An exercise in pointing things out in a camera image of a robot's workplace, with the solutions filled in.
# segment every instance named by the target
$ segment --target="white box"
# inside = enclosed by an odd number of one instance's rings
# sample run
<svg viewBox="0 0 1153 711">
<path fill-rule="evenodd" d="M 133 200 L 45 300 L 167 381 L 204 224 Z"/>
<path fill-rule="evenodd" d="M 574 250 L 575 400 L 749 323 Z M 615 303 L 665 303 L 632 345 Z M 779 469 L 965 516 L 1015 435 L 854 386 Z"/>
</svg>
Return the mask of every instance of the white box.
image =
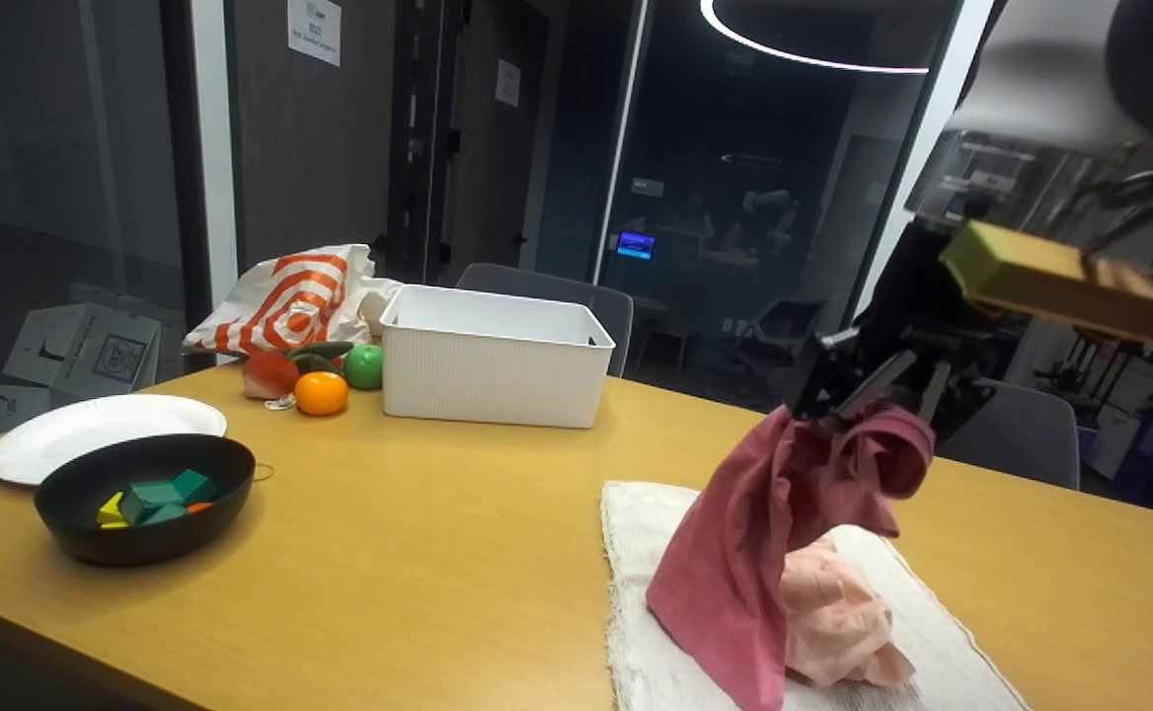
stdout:
<svg viewBox="0 0 1153 711">
<path fill-rule="evenodd" d="M 383 411 L 593 426 L 612 353 L 583 303 L 405 285 L 383 312 Z"/>
</svg>

